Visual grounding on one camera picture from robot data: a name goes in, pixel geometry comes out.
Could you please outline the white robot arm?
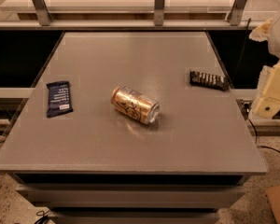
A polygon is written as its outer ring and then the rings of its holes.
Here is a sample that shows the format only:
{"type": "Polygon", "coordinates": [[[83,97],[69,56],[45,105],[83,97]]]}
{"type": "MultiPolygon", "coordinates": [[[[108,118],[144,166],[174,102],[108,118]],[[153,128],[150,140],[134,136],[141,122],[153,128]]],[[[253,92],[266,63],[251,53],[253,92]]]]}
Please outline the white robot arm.
{"type": "Polygon", "coordinates": [[[274,18],[255,28],[249,38],[258,42],[267,41],[268,51],[279,59],[273,67],[263,66],[252,103],[254,116],[271,119],[280,111],[280,10],[274,18]]]}

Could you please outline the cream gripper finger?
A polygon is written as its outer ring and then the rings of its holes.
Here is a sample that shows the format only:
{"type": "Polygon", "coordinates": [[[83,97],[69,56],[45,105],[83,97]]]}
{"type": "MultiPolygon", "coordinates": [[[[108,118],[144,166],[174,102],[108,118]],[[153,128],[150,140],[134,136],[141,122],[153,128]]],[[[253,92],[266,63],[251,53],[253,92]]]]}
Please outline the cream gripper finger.
{"type": "Polygon", "coordinates": [[[263,22],[261,25],[256,27],[255,29],[252,30],[252,32],[249,35],[249,38],[253,41],[257,42],[263,42],[268,39],[270,28],[272,25],[272,18],[269,18],[265,22],[263,22]]]}
{"type": "Polygon", "coordinates": [[[252,103],[254,116],[271,119],[280,111],[280,61],[273,67],[264,65],[252,103]]]}

